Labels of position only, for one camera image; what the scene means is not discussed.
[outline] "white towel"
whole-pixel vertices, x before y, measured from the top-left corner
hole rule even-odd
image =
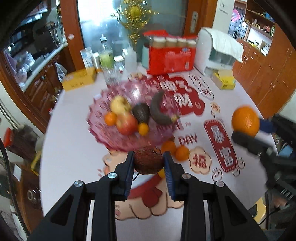
[[[242,63],[244,47],[230,35],[212,28],[203,28],[213,39],[213,47],[217,52],[231,55]]]

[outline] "red apple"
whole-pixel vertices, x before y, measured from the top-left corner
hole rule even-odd
[[[128,136],[138,131],[138,121],[130,112],[124,112],[117,116],[116,127],[119,133]]]

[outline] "small orange fruit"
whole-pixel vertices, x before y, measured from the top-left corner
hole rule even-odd
[[[169,151],[171,155],[174,155],[177,148],[173,141],[165,141],[161,146],[161,153],[165,153],[166,151]]]
[[[175,158],[178,161],[186,161],[189,158],[190,151],[186,146],[179,146],[175,153]]]
[[[146,123],[140,123],[138,126],[138,132],[141,136],[146,136],[149,132],[149,126]]]
[[[250,106],[237,108],[231,119],[232,128],[254,137],[260,128],[260,120],[257,113]]]
[[[107,124],[107,126],[113,126],[116,124],[117,115],[112,112],[108,112],[105,115],[104,119],[105,119],[105,123]]]
[[[161,178],[165,178],[165,170],[162,168],[158,173],[157,173]]]

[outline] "orange yellow box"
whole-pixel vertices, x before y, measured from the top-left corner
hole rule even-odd
[[[76,72],[68,74],[62,81],[65,91],[80,88],[85,85],[90,85],[95,82],[96,70],[95,68],[81,69]]]

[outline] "white plastic bag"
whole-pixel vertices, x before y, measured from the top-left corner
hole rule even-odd
[[[57,76],[61,82],[63,82],[63,79],[67,75],[67,70],[59,63],[54,62],[57,68]]]

